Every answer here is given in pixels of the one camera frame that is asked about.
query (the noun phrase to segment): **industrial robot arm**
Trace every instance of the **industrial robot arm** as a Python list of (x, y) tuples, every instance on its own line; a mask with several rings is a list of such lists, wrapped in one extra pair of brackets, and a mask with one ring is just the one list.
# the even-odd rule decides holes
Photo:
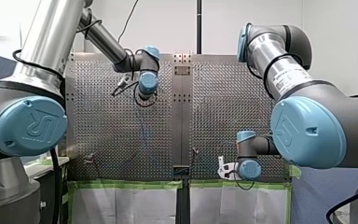
[(158, 87), (159, 51), (127, 54), (87, 9), (92, 0), (42, 0), (13, 75), (0, 80), (0, 158), (34, 156), (57, 145), (67, 127), (60, 86), (77, 33), (82, 31), (119, 73), (140, 71), (139, 95)]
[(358, 168), (358, 96), (346, 96), (333, 84), (311, 78), (306, 71), (310, 42), (300, 29), (248, 24), (241, 30), (238, 59), (258, 72), (277, 102), (271, 141), (252, 131), (238, 134), (242, 156), (237, 170), (243, 179), (258, 178), (256, 155), (272, 146), (276, 151), (271, 153), (279, 152), (296, 165)]

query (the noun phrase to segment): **green tape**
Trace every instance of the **green tape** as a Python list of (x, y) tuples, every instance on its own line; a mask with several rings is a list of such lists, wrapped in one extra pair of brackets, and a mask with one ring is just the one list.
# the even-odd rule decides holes
[(62, 196), (62, 204), (68, 203), (68, 193)]
[(69, 189), (180, 189), (182, 181), (91, 180), (68, 183)]
[(289, 165), (289, 175), (299, 179), (301, 177), (301, 170), (296, 165)]
[[(252, 181), (238, 181), (238, 183), (244, 187), (249, 188), (252, 185)], [(220, 189), (223, 187), (231, 188), (237, 187), (235, 181), (230, 180), (191, 180), (190, 187), (196, 189)], [(291, 183), (261, 183), (255, 182), (254, 189), (289, 189)]]
[(68, 223), (72, 223), (72, 208), (74, 204), (75, 189), (70, 188), (68, 184)]
[(52, 162), (51, 159), (49, 159), (49, 160), (42, 160), (40, 163), (41, 163), (42, 165), (49, 165), (49, 166), (53, 165), (53, 162)]
[(293, 187), (290, 185), (290, 187), (287, 189), (286, 224), (292, 223), (292, 192)]

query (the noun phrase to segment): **blue joint cap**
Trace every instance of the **blue joint cap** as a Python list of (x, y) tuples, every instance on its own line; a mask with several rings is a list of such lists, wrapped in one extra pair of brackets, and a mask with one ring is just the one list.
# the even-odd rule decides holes
[(37, 156), (55, 147), (67, 127), (65, 110), (44, 96), (25, 97), (0, 113), (0, 152)]
[(245, 180), (256, 180), (261, 176), (261, 166), (257, 161), (246, 160), (240, 164), (239, 176)]
[(158, 87), (158, 77), (154, 72), (143, 72), (139, 78), (139, 92), (143, 95), (153, 94)]
[(237, 143), (255, 137), (254, 131), (241, 131), (237, 133)]
[(249, 22), (241, 29), (240, 37), (238, 39), (238, 52), (237, 60), (240, 63), (246, 63), (246, 51), (248, 47), (248, 36), (252, 28), (252, 24)]
[(146, 50), (150, 55), (152, 55), (153, 57), (155, 57), (156, 59), (159, 60), (159, 49), (151, 46), (151, 45), (147, 45), (144, 47), (144, 50)]
[(339, 121), (310, 98), (291, 96), (277, 103), (271, 130), (280, 154), (296, 165), (329, 169), (345, 157), (346, 137)]

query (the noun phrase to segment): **label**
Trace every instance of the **label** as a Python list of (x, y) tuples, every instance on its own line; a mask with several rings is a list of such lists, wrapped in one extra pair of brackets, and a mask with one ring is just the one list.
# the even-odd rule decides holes
[(309, 81), (312, 81), (312, 77), (304, 68), (298, 64), (293, 64), (290, 68), (275, 75), (272, 79), (272, 84), (274, 84), (280, 95), (284, 95), (293, 87)]

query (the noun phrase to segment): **perforated metal panel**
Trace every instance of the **perforated metal panel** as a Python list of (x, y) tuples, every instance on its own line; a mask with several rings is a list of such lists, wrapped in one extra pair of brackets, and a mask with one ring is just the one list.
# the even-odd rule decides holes
[[(191, 73), (182, 75), (177, 57), (162, 56), (158, 102), (141, 108), (132, 91), (111, 95), (121, 75), (102, 54), (72, 56), (66, 71), (71, 179), (166, 180), (177, 164), (190, 164), (192, 178), (218, 178), (217, 157), (236, 160), (238, 131), (269, 133), (273, 103), (234, 56), (191, 55), (190, 63), (187, 55)], [(265, 156), (261, 165), (262, 180), (287, 181), (282, 160)]]
[[(235, 161), (238, 131), (269, 133), (273, 102), (262, 81), (254, 78), (234, 56), (195, 55), (193, 66), (193, 113), (191, 147), (193, 178), (218, 178), (218, 156)], [(288, 169), (283, 160), (260, 157), (262, 179), (284, 181)]]
[(74, 81), (66, 88), (73, 91), (67, 97), (74, 98), (74, 139), (68, 138), (77, 157), (71, 161), (71, 178), (170, 179), (171, 63), (162, 58), (158, 101), (142, 108), (133, 101), (132, 89), (111, 95), (122, 75), (103, 55), (81, 54), (74, 59), (66, 74)]

